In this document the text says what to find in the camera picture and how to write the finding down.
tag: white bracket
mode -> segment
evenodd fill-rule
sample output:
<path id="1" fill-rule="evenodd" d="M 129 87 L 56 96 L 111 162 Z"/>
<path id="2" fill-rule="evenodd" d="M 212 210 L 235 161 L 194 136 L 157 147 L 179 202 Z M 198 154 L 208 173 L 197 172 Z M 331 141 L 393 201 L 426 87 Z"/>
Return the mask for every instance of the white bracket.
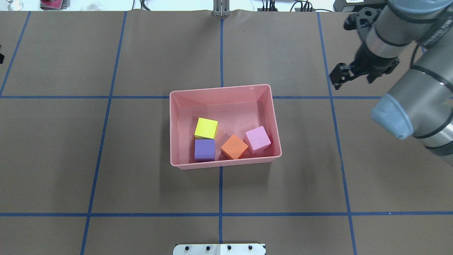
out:
<path id="1" fill-rule="evenodd" d="M 266 255 L 264 244 L 177 245 L 173 255 Z"/>
<path id="2" fill-rule="evenodd" d="M 214 16 L 230 16 L 230 0 L 214 0 Z"/>

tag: yellow cube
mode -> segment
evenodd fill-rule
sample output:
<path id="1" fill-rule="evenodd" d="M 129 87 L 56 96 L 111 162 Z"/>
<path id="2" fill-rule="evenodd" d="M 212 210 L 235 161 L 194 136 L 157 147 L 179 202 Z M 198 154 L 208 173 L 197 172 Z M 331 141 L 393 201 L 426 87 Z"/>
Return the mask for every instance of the yellow cube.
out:
<path id="1" fill-rule="evenodd" d="M 197 128 L 195 129 L 196 139 L 216 139 L 218 121 L 207 118 L 198 118 Z"/>

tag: pink bin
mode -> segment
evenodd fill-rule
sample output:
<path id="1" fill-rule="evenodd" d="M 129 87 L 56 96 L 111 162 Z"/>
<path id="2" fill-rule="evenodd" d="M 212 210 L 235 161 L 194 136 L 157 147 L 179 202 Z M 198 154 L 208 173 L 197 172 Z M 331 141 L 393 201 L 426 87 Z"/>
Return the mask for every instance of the pink bin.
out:
<path id="1" fill-rule="evenodd" d="M 219 122 L 216 160 L 195 162 L 195 128 L 199 117 Z M 220 147 L 235 134 L 244 139 L 247 131 L 264 126 L 269 148 L 257 156 L 248 151 L 230 160 Z M 180 169 L 222 167 L 271 162 L 282 155 L 272 92 L 267 84 L 180 90 L 170 93 L 170 163 Z"/>

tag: block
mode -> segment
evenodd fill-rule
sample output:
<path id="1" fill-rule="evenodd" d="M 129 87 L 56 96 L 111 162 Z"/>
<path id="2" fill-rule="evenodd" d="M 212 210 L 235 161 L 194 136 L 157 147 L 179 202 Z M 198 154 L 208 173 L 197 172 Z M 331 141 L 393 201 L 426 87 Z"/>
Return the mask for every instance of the block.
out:
<path id="1" fill-rule="evenodd" d="M 196 139 L 216 139 L 218 122 L 207 118 L 198 118 L 195 129 Z"/>
<path id="2" fill-rule="evenodd" d="M 195 140 L 195 161 L 207 162 L 216 159 L 216 141 L 214 139 Z"/>
<path id="3" fill-rule="evenodd" d="M 236 135 L 232 135 L 221 147 L 222 153 L 229 159 L 240 159 L 247 151 L 248 145 Z"/>
<path id="4" fill-rule="evenodd" d="M 270 145 L 269 136 L 263 126 L 247 131 L 244 142 L 249 146 L 252 155 L 263 152 Z"/>

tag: gray table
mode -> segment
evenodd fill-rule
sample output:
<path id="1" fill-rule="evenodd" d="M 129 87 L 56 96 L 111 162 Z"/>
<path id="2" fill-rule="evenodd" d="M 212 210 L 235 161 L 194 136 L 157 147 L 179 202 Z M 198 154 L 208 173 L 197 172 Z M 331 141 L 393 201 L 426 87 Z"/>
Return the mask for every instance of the gray table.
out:
<path id="1" fill-rule="evenodd" d="M 331 90 L 344 13 L 2 13 L 0 253 L 451 254 L 453 171 L 369 112 L 409 66 Z M 268 83 L 283 156 L 181 171 L 173 90 Z"/>

